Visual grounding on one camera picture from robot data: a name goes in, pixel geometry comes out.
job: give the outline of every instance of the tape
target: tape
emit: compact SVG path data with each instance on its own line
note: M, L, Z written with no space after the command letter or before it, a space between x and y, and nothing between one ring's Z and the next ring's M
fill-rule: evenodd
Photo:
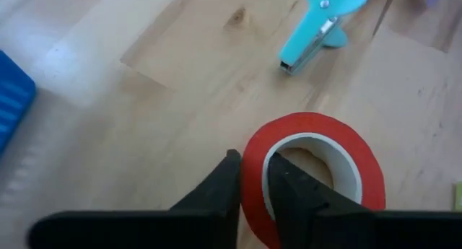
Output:
M245 148L241 166L241 203L255 235L271 249L280 248L269 200L266 173L271 156L302 148L322 159L334 190L369 209L385 208L385 184L366 142L346 124L319 113L293 113L261 127Z

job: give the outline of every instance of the stapler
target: stapler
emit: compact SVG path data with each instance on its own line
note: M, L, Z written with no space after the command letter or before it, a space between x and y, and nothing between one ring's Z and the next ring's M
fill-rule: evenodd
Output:
M279 57L281 68L297 73L323 47L340 48L348 43L341 16L357 11L367 0L308 0L308 12L285 43Z

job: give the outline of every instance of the light wood tabletop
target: light wood tabletop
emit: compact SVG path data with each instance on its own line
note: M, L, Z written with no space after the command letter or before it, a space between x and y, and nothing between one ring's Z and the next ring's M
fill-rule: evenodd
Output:
M38 86L0 161L0 248L25 247L56 211L167 209L227 149L297 111L362 136L387 208L451 210L462 0L422 1L393 0L382 20L387 0L368 0L344 23L347 47L287 76L277 54L306 0L0 0L0 49ZM322 162L286 154L331 185ZM263 247L244 220L238 244Z

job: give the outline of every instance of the blue plastic container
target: blue plastic container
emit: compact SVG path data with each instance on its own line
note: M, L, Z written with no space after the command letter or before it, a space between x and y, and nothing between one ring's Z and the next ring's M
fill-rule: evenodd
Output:
M0 154L35 98L35 83L0 51Z

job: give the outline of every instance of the white tape core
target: white tape core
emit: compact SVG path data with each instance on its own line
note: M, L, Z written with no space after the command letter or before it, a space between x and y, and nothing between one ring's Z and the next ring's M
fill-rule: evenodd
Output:
M349 153L336 141L317 133L300 133L288 136L278 141L268 151L263 162L262 189L266 209L274 220L273 207L269 199L268 166L275 152L287 148L301 148L310 151L323 160L332 174L334 190L343 196L361 203L362 182L359 170Z

